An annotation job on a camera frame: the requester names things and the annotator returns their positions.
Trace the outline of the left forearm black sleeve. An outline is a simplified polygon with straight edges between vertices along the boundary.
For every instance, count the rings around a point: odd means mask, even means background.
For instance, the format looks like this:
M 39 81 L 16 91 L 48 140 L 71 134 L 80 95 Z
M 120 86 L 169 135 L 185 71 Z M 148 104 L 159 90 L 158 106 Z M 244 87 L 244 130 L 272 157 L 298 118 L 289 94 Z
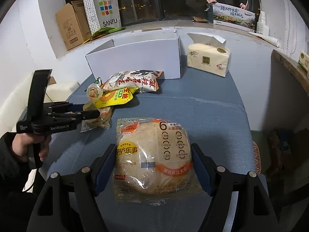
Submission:
M 36 202 L 33 193 L 23 192 L 30 168 L 12 152 L 15 136 L 1 137 L 1 231 L 26 231 Z

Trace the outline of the left hand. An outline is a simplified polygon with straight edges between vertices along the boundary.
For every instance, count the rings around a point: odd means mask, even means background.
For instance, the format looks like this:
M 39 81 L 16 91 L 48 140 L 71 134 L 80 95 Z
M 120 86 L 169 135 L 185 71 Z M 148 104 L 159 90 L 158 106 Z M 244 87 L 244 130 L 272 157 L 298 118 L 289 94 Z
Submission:
M 28 160 L 28 149 L 33 144 L 41 145 L 39 152 L 39 158 L 44 161 L 49 154 L 49 144 L 51 141 L 51 136 L 39 136 L 34 134 L 17 134 L 11 145 L 11 150 L 14 155 L 21 161 L 26 162 Z

